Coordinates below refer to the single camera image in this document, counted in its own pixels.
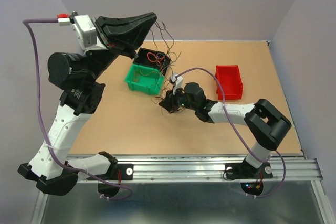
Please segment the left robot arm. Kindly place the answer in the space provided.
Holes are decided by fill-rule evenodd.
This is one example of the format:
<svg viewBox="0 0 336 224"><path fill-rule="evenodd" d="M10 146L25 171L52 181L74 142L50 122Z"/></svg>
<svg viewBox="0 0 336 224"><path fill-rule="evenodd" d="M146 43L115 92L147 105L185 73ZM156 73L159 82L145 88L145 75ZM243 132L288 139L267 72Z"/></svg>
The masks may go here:
<svg viewBox="0 0 336 224"><path fill-rule="evenodd" d="M18 173L34 181L42 193L63 196L88 178L98 182L100 197L108 201L117 200L119 191L127 188L111 154L100 152L72 161L67 157L102 99L105 85L98 78L118 56L137 57L136 51L156 19L153 12L127 18L92 18L73 12L23 21L26 28L32 24L71 26L83 51L55 52L47 62L49 82L62 91L57 113L50 129L40 126L44 140L36 155L18 168Z"/></svg>

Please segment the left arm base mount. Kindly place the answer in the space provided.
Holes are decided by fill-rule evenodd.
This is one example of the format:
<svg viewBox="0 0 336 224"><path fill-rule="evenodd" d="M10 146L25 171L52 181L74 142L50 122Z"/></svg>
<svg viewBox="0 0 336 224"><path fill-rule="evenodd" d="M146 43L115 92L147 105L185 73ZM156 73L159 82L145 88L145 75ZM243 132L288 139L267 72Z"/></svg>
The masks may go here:
<svg viewBox="0 0 336 224"><path fill-rule="evenodd" d="M132 180L133 179L133 164L117 164L112 168L109 168L105 174L98 175L97 177L103 180L116 180L120 185L123 180ZM120 188L109 186L104 183L99 183L97 186L98 192L104 196L113 197L115 196Z"/></svg>

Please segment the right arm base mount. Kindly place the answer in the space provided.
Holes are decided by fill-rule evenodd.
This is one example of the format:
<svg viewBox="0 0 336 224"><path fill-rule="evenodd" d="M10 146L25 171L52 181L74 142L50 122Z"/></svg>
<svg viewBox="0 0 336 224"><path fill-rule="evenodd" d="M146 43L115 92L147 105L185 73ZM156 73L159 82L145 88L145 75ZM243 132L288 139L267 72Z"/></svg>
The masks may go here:
<svg viewBox="0 0 336 224"><path fill-rule="evenodd" d="M254 168L243 161L225 164L222 177L226 181L245 179L246 182L240 183L243 192L248 195L260 196L264 189L264 179L273 178L273 173L269 163L263 163L259 168Z"/></svg>

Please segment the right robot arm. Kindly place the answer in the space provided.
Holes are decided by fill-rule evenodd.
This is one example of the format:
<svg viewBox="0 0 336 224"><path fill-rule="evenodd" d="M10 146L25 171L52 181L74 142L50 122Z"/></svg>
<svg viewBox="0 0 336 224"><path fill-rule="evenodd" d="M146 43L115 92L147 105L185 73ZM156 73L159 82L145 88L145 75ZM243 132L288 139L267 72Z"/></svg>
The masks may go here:
<svg viewBox="0 0 336 224"><path fill-rule="evenodd" d="M266 99L250 104L224 104L208 99L198 83L190 82L184 88L174 87L166 92L159 106L168 113L180 109L194 111L196 117L205 123L229 123L237 136L236 124L247 126L256 139L253 147L243 145L248 154L242 163L244 175L253 177L260 172L272 151L276 151L292 127L291 122Z"/></svg>

